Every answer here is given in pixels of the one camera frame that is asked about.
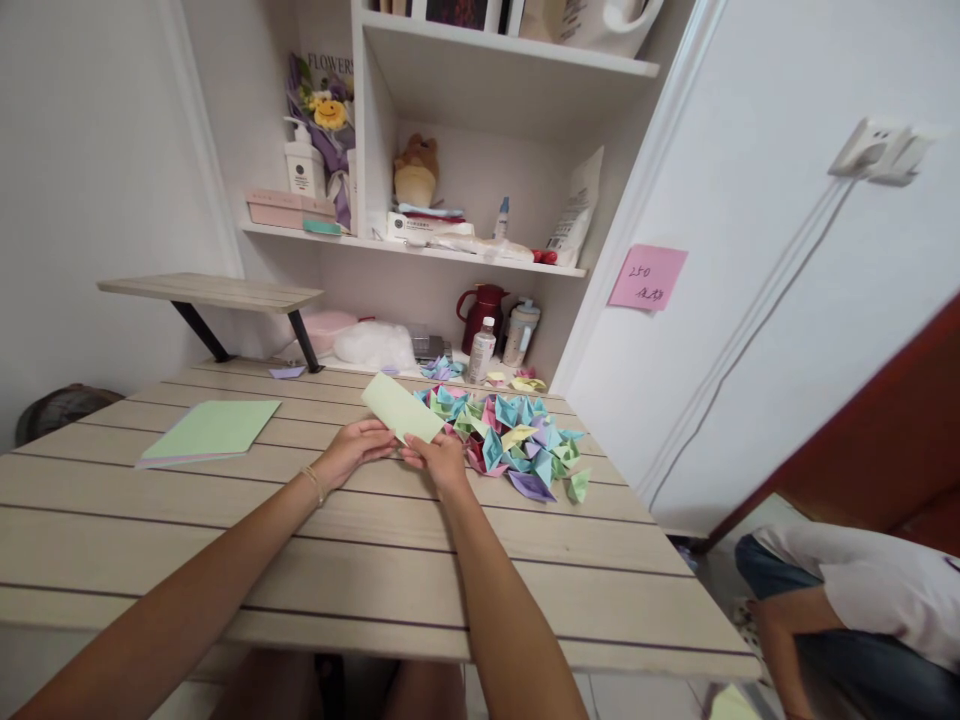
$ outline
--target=tile floor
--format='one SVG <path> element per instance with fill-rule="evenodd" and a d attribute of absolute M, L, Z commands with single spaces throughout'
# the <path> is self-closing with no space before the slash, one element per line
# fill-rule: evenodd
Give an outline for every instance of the tile floor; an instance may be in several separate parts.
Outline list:
<path fill-rule="evenodd" d="M 733 565 L 736 541 L 770 522 L 803 522 L 805 518 L 774 496 L 741 523 L 703 559 L 698 576 L 718 605 L 729 611 L 732 599 L 747 594 Z M 0 717 L 8 717 L 33 695 L 92 637 L 81 632 L 52 632 L 0 627 Z M 210 715 L 222 692 L 225 673 L 236 662 L 236 650 L 213 658 L 198 672 L 202 681 L 185 682 L 154 715 L 156 720 L 201 720 Z M 471 720 L 487 718 L 479 679 L 473 666 L 465 670 L 467 708 Z M 658 676 L 577 674 L 577 684 L 594 720 L 700 720 L 708 683 Z M 776 694 L 762 685 L 742 687 L 764 720 L 782 718 Z"/>

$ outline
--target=door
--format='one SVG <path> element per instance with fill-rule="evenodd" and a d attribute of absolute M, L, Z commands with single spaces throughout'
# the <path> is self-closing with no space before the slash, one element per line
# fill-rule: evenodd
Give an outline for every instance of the door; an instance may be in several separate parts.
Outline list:
<path fill-rule="evenodd" d="M 777 492 L 812 520 L 960 552 L 960 295 L 711 534 Z"/>

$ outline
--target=plastic bag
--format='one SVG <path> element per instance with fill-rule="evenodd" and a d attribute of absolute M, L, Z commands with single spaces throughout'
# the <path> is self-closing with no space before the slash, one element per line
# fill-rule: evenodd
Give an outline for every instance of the plastic bag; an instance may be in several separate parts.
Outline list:
<path fill-rule="evenodd" d="M 533 262 L 533 251 L 509 240 L 481 240 L 474 235 L 441 233 L 433 236 L 430 247 L 472 253 L 488 258 L 503 258 L 514 262 Z"/>
<path fill-rule="evenodd" d="M 583 240 L 593 219 L 593 210 L 600 196 L 600 166 L 603 164 L 603 148 L 573 171 L 570 178 L 570 196 L 560 213 L 557 226 L 547 241 L 547 250 L 557 253 L 557 265 L 576 267 L 580 259 Z"/>
<path fill-rule="evenodd" d="M 359 323 L 337 335 L 333 351 L 344 362 L 366 365 L 375 370 L 391 365 L 398 370 L 417 368 L 410 331 L 402 325 L 376 321 Z"/>

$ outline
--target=backpack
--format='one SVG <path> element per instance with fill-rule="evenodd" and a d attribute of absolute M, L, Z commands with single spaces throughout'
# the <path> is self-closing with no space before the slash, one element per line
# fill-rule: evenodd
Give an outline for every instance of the backpack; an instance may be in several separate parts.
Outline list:
<path fill-rule="evenodd" d="M 23 411 L 17 421 L 16 446 L 26 445 L 54 430 L 102 410 L 123 395 L 74 383 L 54 390 Z"/>

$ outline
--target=leg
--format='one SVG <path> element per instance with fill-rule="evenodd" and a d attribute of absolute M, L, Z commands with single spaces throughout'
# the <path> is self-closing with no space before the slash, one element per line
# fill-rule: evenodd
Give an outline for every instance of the leg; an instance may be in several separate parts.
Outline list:
<path fill-rule="evenodd" d="M 310 368 L 312 373 L 320 372 L 323 367 L 317 362 L 317 356 L 313 352 L 313 344 L 310 342 L 310 336 L 307 335 L 307 329 L 303 326 L 300 311 L 294 310 L 287 317 L 290 318 L 293 332 L 297 336 L 297 340 L 300 341 L 300 349 L 303 350 L 303 356 L 307 359 L 307 367 Z"/>
<path fill-rule="evenodd" d="M 251 650 L 210 720 L 306 720 L 320 707 L 313 653 Z"/>
<path fill-rule="evenodd" d="M 213 334 L 213 331 L 203 321 L 200 313 L 197 312 L 197 309 L 193 305 L 178 302 L 177 300 L 171 300 L 171 302 L 177 309 L 177 312 L 187 321 L 187 325 L 197 334 L 197 337 L 203 340 L 203 344 L 207 346 L 207 350 L 213 353 L 213 357 L 217 362 L 227 362 L 234 357 L 233 355 L 228 355 L 227 351 L 223 349 L 223 345 L 217 340 L 217 336 Z"/>
<path fill-rule="evenodd" d="M 737 543 L 737 569 L 760 600 L 822 581 L 769 552 L 752 536 Z M 806 663 L 882 720 L 960 717 L 960 678 L 886 635 L 837 630 L 797 638 Z"/>
<path fill-rule="evenodd" d="M 836 630 L 798 637 L 797 650 L 871 718 L 960 717 L 960 677 L 890 636 Z"/>
<path fill-rule="evenodd" d="M 737 570 L 758 600 L 771 595 L 822 585 L 823 581 L 806 570 L 788 565 L 753 537 L 744 535 L 737 543 Z"/>
<path fill-rule="evenodd" d="M 466 720 L 463 674 L 456 663 L 405 660 L 390 688 L 383 720 Z"/>

